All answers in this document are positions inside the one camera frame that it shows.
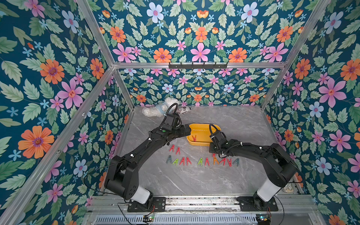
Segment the orange clothespin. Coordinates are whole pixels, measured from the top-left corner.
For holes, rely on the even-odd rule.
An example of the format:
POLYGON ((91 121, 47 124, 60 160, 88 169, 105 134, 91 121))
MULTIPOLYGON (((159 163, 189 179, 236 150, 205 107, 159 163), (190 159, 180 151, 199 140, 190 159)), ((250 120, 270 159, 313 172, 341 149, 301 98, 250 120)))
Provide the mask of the orange clothespin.
POLYGON ((219 161, 218 161, 218 159, 216 157, 216 154, 213 154, 213 164, 214 165, 219 165, 219 161))

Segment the yellow plastic storage box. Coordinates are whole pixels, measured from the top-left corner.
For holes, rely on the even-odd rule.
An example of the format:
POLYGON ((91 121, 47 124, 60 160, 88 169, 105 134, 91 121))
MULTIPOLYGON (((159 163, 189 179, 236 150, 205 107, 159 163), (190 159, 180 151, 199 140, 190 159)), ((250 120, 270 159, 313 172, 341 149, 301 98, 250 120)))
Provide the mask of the yellow plastic storage box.
POLYGON ((209 147, 212 142, 210 139, 210 125, 201 123, 192 123, 189 125, 191 132, 187 136, 187 141, 193 146, 204 146, 209 147), (196 136, 197 141, 193 142, 192 136, 196 136))

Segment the green clothespin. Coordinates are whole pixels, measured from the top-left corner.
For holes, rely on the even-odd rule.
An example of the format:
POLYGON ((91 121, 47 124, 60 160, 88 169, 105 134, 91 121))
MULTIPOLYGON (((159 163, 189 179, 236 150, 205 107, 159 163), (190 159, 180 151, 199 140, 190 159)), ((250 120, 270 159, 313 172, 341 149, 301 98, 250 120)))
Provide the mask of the green clothespin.
POLYGON ((177 158, 172 164, 177 166, 177 165, 179 165, 179 163, 180 163, 180 161, 179 161, 179 159, 177 158))
POLYGON ((202 167, 202 165, 203 165, 203 158, 202 157, 198 160, 197 165, 202 167))

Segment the teal grey clothespin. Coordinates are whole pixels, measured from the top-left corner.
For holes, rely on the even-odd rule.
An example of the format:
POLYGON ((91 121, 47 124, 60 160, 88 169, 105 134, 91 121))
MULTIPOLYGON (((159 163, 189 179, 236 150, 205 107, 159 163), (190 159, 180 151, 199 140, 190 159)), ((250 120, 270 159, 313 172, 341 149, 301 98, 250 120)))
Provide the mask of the teal grey clothespin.
POLYGON ((239 163, 240 163, 240 159, 239 158, 237 158, 237 159, 235 159, 233 162, 232 162, 232 164, 234 165, 234 166, 239 166, 239 163))
POLYGON ((172 163, 173 163, 173 160, 172 160, 172 156, 171 156, 171 155, 168 156, 168 158, 167 158, 167 160, 166 160, 166 163, 167 163, 167 164, 172 164, 172 163))

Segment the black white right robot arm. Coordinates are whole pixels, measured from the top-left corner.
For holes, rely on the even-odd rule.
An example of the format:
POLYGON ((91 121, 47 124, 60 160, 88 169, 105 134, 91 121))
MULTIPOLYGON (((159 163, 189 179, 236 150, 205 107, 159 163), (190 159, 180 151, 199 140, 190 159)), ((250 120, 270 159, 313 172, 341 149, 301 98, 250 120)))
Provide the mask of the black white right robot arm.
POLYGON ((248 158, 262 164, 267 179, 253 195, 254 205, 258 208, 269 203, 299 170, 294 160, 277 143, 261 146, 235 139, 227 140, 226 135, 219 130, 211 132, 210 139, 210 153, 222 158, 248 158))

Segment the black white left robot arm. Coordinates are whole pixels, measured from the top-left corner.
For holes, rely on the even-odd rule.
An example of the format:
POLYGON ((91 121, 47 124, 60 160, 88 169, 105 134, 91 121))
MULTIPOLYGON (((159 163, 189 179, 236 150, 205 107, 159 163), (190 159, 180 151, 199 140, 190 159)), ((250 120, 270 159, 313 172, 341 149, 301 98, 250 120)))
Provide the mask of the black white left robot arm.
POLYGON ((161 124, 149 132, 147 140, 128 154, 111 159, 104 187, 124 200, 148 207, 153 202, 153 193, 139 185, 139 170, 157 150, 190 134, 189 125, 182 124, 178 113, 166 114, 161 124))

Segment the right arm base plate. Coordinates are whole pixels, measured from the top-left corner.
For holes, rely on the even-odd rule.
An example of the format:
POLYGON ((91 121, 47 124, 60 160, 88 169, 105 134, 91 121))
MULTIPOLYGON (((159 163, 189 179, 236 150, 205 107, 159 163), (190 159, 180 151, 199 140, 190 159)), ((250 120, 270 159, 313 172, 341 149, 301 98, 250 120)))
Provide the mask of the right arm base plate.
POLYGON ((278 212, 279 210, 274 197, 268 202, 253 196, 239 196, 236 200, 239 202, 242 212, 278 212))

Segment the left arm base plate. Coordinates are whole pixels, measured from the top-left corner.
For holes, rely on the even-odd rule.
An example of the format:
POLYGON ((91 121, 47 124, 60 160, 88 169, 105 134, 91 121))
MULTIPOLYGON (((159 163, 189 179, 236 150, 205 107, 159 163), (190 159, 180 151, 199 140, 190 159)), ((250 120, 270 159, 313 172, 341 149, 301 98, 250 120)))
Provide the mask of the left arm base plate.
POLYGON ((166 207, 167 199, 163 196, 153 197, 141 204, 139 202, 131 200, 128 204, 128 212, 164 212, 166 207))

